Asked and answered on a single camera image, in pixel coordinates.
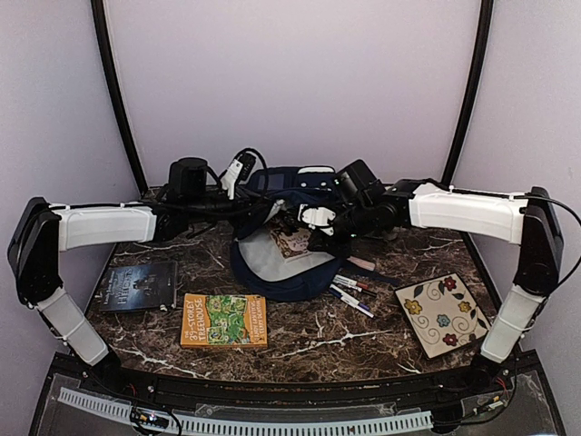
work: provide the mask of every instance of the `white wall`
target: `white wall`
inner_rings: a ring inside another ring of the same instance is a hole
[[[498,1],[478,100],[455,185],[501,192],[545,186],[581,212],[581,3]],[[581,251],[581,231],[558,212],[563,271]],[[477,238],[501,292],[517,247]],[[537,348],[568,434],[581,434],[581,273],[554,294],[525,340]]]
[[[57,341],[16,298],[5,250],[26,202],[132,200],[137,190],[113,117],[89,1],[0,2],[0,421],[28,433]],[[84,306],[111,247],[63,258]]]
[[[478,0],[106,3],[149,184],[186,155],[219,173],[246,146],[271,165],[441,176]]]

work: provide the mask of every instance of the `robotic arm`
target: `robotic arm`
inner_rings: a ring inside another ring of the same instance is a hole
[[[165,203],[65,206],[30,200],[8,249],[20,302],[39,311],[83,362],[107,373],[118,358],[64,289],[58,253],[98,243],[167,241],[185,232],[189,223],[250,213],[261,198],[233,194],[240,160],[232,164],[236,174],[226,172],[222,178],[227,194],[206,191],[205,161],[182,159],[172,165]],[[401,180],[386,188],[362,161],[341,170],[335,183],[342,205],[333,210],[301,207],[298,216],[327,243],[414,226],[480,233],[521,245],[512,289],[473,362],[475,377],[482,376],[478,372],[495,375],[558,285],[563,237],[551,204],[539,200],[548,198],[547,192],[533,188],[527,198],[450,189],[428,180]]]

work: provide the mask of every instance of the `dark marble surface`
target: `dark marble surface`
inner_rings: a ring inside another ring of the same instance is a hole
[[[87,316],[120,355],[123,366],[223,381],[346,382],[465,366],[478,347],[470,344],[427,360],[393,288],[373,282],[378,298],[361,299],[375,319],[324,293],[308,302],[267,302],[267,349],[183,349],[179,336],[185,293],[247,293],[231,274],[230,239],[231,228],[223,224],[194,240],[119,245],[113,267],[168,260],[179,264],[174,311],[99,313],[102,288],[96,293]],[[375,261],[377,270],[399,278],[401,287],[458,273],[492,321],[494,305],[458,233],[399,230],[393,242],[357,241],[354,254]]]

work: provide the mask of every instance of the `leaf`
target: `leaf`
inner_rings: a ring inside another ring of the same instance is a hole
[[[419,296],[422,292],[424,292],[424,286],[423,285],[417,286],[416,289],[414,290],[414,298]]]

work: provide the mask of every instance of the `black pole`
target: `black pole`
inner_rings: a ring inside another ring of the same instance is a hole
[[[135,148],[135,142],[131,135],[129,121],[127,120],[127,113],[121,97],[121,89],[119,81],[117,80],[117,73],[115,72],[115,63],[113,62],[113,51],[111,50],[111,41],[109,40],[109,32],[107,31],[107,21],[105,18],[105,11],[103,0],[91,0],[93,7],[94,30],[97,33],[97,43],[99,44],[99,52],[101,53],[101,62],[103,63],[103,71],[105,73],[105,80],[109,88],[109,96],[111,97],[111,104],[115,112],[117,125],[119,126],[119,133],[123,141],[123,147],[133,172],[133,178],[137,183],[137,187],[141,194],[147,192],[148,185],[143,173],[142,164]]]
[[[458,166],[458,160],[462,153],[462,146],[468,131],[470,123],[470,116],[472,115],[472,108],[476,100],[476,93],[478,90],[478,83],[480,82],[480,75],[482,74],[482,65],[484,64],[484,55],[487,51],[488,32],[490,31],[490,23],[492,21],[492,5],[494,0],[482,0],[480,5],[480,17],[478,19],[478,29],[476,32],[476,41],[474,43],[474,53],[472,54],[472,64],[470,65],[470,72],[468,73],[468,83],[466,84],[466,92],[464,93],[464,101],[462,102],[462,109],[460,109],[460,116],[458,118],[458,125],[454,133],[454,139],[450,147],[448,161],[446,168],[442,174],[442,183],[450,185],[454,172]]]

